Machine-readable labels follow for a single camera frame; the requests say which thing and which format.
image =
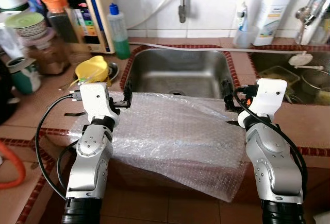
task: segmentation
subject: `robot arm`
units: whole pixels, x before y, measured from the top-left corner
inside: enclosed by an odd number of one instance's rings
[[[120,110],[130,107],[131,93],[124,101],[113,102],[105,83],[83,84],[80,94],[88,114],[87,125],[76,145],[67,188],[62,224],[100,223],[100,210],[112,156],[112,132],[119,123]]]
[[[238,116],[239,125],[246,129],[246,153],[253,164],[264,224],[305,223],[301,170],[290,156],[288,142],[272,124],[286,86],[283,80],[259,79],[256,86],[240,89],[253,98],[249,110],[263,121],[245,110]]]

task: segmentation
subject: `yellow bowl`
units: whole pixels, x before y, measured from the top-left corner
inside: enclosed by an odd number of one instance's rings
[[[109,67],[102,56],[95,56],[80,63],[75,73],[79,80],[86,82],[104,81],[108,77]]]

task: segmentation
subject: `bottle cap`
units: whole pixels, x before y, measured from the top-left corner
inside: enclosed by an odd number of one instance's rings
[[[67,7],[68,0],[42,0],[51,13],[63,13],[64,7]]]
[[[117,4],[111,3],[109,8],[110,8],[110,14],[113,14],[113,15],[119,14],[119,8],[118,8]]]

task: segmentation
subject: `bubble wrap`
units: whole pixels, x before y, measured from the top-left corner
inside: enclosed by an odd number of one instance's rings
[[[114,100],[122,93],[110,92]],[[131,108],[121,109],[113,131],[113,158],[162,174],[230,202],[247,166],[245,130],[226,121],[222,99],[133,93]],[[72,140],[81,137],[87,116],[75,122]]]

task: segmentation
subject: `cable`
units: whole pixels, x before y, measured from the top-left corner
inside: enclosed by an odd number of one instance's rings
[[[276,126],[267,123],[266,121],[264,121],[263,119],[261,119],[259,116],[257,116],[253,111],[251,111],[249,108],[247,108],[242,101],[239,99],[237,93],[238,92],[243,92],[244,88],[237,88],[234,90],[234,98],[235,100],[238,102],[238,104],[244,109],[244,111],[246,111],[249,115],[251,115],[252,117],[254,117],[256,120],[258,120],[259,122],[263,123],[264,125],[268,126],[269,128],[271,128],[272,130],[274,130],[275,132],[277,132],[280,136],[282,136],[284,138],[284,140],[290,145],[291,147],[291,151],[293,153],[292,157],[294,162],[296,163],[296,165],[298,166],[301,174],[302,174],[302,189],[303,189],[303,198],[306,198],[306,193],[307,193],[307,189],[306,189],[306,184],[307,184],[307,179],[308,179],[308,172],[307,172],[307,166],[306,166],[306,162],[303,158],[303,156],[301,155],[301,153],[299,152],[298,148],[296,147],[296,145],[294,144],[294,142],[287,136],[285,135],[280,129],[278,129]]]
[[[273,53],[273,54],[302,54],[306,53],[305,50],[260,50],[260,49],[237,49],[237,48],[182,48],[165,45],[157,45],[144,42],[129,42],[130,45],[145,45],[161,49],[181,50],[181,51],[236,51],[241,53]]]
[[[48,176],[47,172],[46,172],[46,169],[42,163],[42,159],[41,159],[41,156],[40,156],[40,147],[39,147],[39,133],[40,133],[40,129],[41,129],[41,126],[44,122],[44,120],[46,119],[47,115],[49,114],[49,112],[51,111],[51,109],[56,105],[58,104],[59,102],[61,102],[62,100],[64,99],[68,99],[68,98],[73,98],[73,95],[72,94],[69,94],[69,95],[66,95],[66,96],[63,96],[59,99],[57,99],[54,103],[52,103],[47,111],[45,112],[45,114],[42,116],[39,124],[38,124],[38,127],[37,127],[37,132],[36,132],[36,139],[35,139],[35,142],[36,142],[36,154],[37,154],[37,160],[38,160],[38,163],[39,163],[39,166],[40,166],[40,169],[41,169],[41,172],[43,174],[43,176],[45,177],[46,181],[48,182],[48,184],[50,184],[50,186],[53,188],[53,190],[61,197],[63,198],[64,200],[66,200],[64,194],[57,188],[57,186],[53,183],[53,181],[50,179],[50,177]]]
[[[58,177],[58,181],[60,182],[60,184],[64,190],[67,189],[67,186],[64,184],[63,179],[62,179],[62,174],[61,174],[62,157],[70,148],[72,148],[74,145],[76,145],[78,141],[79,140],[76,140],[75,142],[71,143],[69,146],[65,147],[65,149],[62,150],[62,152],[60,153],[60,155],[57,158],[57,162],[56,162],[57,177]]]
[[[134,24],[134,25],[132,25],[132,26],[129,26],[127,29],[132,29],[132,28],[134,28],[134,27],[136,27],[136,26],[138,26],[138,25],[140,25],[140,24],[142,24],[142,23],[144,23],[145,21],[147,21],[150,17],[152,17],[155,13],[157,13],[158,12],[158,10],[166,3],[166,1],[167,0],[163,0],[158,6],[157,6],[157,8],[153,11],[153,12],[151,12],[145,19],[143,19],[141,22],[139,22],[139,23],[137,23],[137,24]]]

